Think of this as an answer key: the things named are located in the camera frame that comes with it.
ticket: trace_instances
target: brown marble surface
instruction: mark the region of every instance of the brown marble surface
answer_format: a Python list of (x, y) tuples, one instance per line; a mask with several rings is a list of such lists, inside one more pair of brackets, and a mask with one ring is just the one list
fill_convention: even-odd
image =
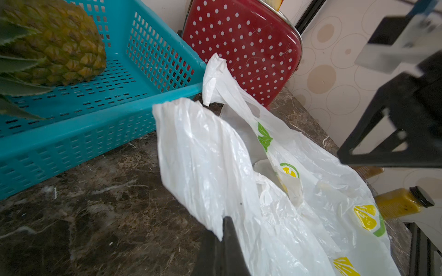
[[(336, 153), (289, 92), (270, 110)], [(0, 276), (190, 275), (204, 227), (161, 184), (156, 143), (153, 132), (0, 201)], [(394, 220), (388, 232), (408, 271), (409, 231)]]

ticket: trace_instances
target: red polka dot container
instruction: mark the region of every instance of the red polka dot container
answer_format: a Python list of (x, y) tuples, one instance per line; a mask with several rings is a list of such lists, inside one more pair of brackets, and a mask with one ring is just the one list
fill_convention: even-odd
[(227, 60), (238, 84), (267, 106), (301, 60), (301, 36), (285, 16), (260, 0), (193, 0), (183, 40), (206, 63)]

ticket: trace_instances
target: beige circle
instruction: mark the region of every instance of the beige circle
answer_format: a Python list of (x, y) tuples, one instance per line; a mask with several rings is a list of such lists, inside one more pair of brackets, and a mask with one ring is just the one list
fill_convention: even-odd
[(353, 66), (366, 43), (367, 39), (361, 34), (349, 34), (343, 37), (331, 51), (331, 62), (335, 67), (342, 69)]
[(342, 22), (336, 16), (329, 16), (319, 21), (311, 33), (312, 46), (317, 50), (323, 50), (332, 46), (342, 31)]
[(374, 91), (392, 79), (395, 74), (385, 74), (358, 66), (354, 72), (354, 83), (364, 90)]
[(301, 62), (294, 74), (298, 76), (307, 74), (315, 65), (315, 61), (315, 51), (312, 48), (303, 48)]
[(386, 4), (384, 0), (373, 2), (362, 16), (362, 30), (372, 35), (381, 20), (388, 15), (405, 15), (410, 11), (410, 6), (400, 1)]
[(296, 89), (292, 92), (292, 95), (304, 106), (305, 109), (309, 109), (312, 104), (312, 96), (305, 89)]
[(335, 69), (330, 65), (319, 65), (309, 73), (307, 87), (312, 93), (323, 94), (333, 87), (335, 81)]
[(310, 115), (318, 122), (319, 126), (322, 127), (324, 131), (327, 131), (332, 124), (332, 118), (330, 114), (322, 108), (313, 108), (309, 111)]
[(404, 179), (404, 188), (421, 186), (433, 199), (442, 199), (442, 171), (420, 169), (410, 172)]
[(335, 115), (352, 113), (359, 105), (361, 95), (351, 85), (340, 85), (333, 88), (325, 99), (328, 110)]
[(327, 24), (322, 26), (322, 28), (318, 31), (317, 39), (319, 42), (324, 43), (330, 40), (333, 37), (335, 32), (335, 27), (332, 24)]

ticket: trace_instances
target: wallpaper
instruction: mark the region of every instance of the wallpaper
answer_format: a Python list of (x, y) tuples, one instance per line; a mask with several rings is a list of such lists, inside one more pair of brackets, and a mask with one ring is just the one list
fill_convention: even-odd
[[(405, 15), (410, 9), (393, 0), (327, 0), (303, 33), (301, 64), (286, 86), (338, 146), (382, 84), (402, 71), (419, 74), (411, 64), (401, 64), (391, 75), (354, 64), (384, 16)], [(358, 150), (373, 149), (393, 130), (383, 120)], [(403, 221), (416, 222), (442, 250), (442, 170), (387, 168), (369, 182), (379, 193), (419, 185), (432, 195), (435, 207)]]

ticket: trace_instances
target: black metal bracket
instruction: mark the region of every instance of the black metal bracket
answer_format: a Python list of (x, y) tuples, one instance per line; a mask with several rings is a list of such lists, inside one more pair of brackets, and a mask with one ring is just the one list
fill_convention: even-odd
[[(342, 164), (380, 167), (442, 167), (442, 51), (422, 61), (423, 75), (401, 73), (378, 89), (356, 128), (341, 146)], [(396, 131), (366, 154), (353, 150), (384, 117)], [(404, 151), (393, 151), (402, 143)]]

